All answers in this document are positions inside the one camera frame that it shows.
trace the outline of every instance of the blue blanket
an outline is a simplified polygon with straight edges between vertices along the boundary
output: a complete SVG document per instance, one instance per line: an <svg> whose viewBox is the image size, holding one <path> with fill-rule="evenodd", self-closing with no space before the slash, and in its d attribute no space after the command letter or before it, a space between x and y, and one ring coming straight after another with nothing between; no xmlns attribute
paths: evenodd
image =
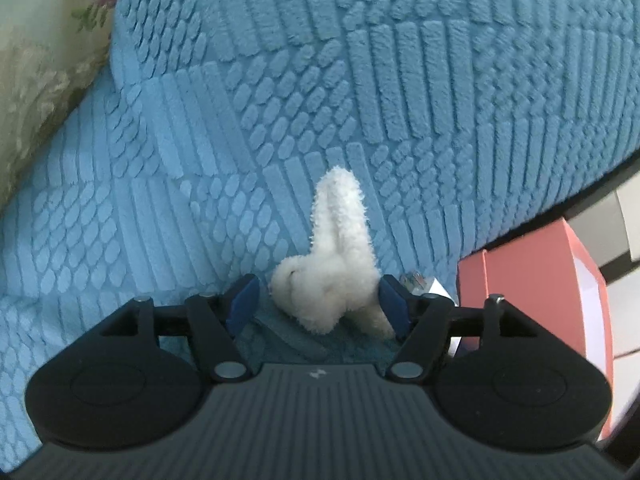
<svg viewBox="0 0 640 480"><path fill-rule="evenodd" d="M332 166L362 184L381 270L454 293L461 257L638 146L638 2L118 0L110 67L2 218L0 467L38 445L38 366L137 294L268 280L308 251ZM263 296L254 366L394 351Z"/></svg>

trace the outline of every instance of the floor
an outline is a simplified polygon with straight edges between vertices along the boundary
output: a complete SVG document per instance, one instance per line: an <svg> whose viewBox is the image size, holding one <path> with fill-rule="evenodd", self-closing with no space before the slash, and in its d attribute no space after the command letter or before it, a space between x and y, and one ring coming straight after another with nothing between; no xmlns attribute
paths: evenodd
<svg viewBox="0 0 640 480"><path fill-rule="evenodd" d="M615 424L640 388L640 269L610 284L607 291L613 332Z"/></svg>

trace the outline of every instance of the ribbed gray surface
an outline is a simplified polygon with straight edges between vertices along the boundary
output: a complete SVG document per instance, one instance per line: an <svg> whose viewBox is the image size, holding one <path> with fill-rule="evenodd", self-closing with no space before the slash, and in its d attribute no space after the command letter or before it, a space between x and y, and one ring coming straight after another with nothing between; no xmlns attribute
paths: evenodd
<svg viewBox="0 0 640 480"><path fill-rule="evenodd" d="M265 365L213 390L198 416L151 446L89 454L44 446L16 480L616 480L589 446L519 455L475 443L420 388L370 365Z"/></svg>

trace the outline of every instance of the plush rabbit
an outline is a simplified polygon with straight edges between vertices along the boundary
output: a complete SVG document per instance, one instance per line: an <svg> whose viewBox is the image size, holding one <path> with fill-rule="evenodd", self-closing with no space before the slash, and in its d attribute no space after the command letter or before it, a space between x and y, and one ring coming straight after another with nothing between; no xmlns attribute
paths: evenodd
<svg viewBox="0 0 640 480"><path fill-rule="evenodd" d="M331 332L348 316L365 333L393 337L378 303L380 272L351 171L336 167L318 182L312 222L311 253L285 258L273 273L276 306L310 332Z"/></svg>

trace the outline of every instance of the white logo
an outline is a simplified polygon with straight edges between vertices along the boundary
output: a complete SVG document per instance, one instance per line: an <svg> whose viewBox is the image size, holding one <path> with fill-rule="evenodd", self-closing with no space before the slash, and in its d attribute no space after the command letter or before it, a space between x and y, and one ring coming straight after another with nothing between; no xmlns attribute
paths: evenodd
<svg viewBox="0 0 640 480"><path fill-rule="evenodd" d="M326 375L326 371L322 370L321 368L318 368L318 370L316 370L315 372L309 372L309 375L312 376L314 379L319 379L323 375Z"/></svg>

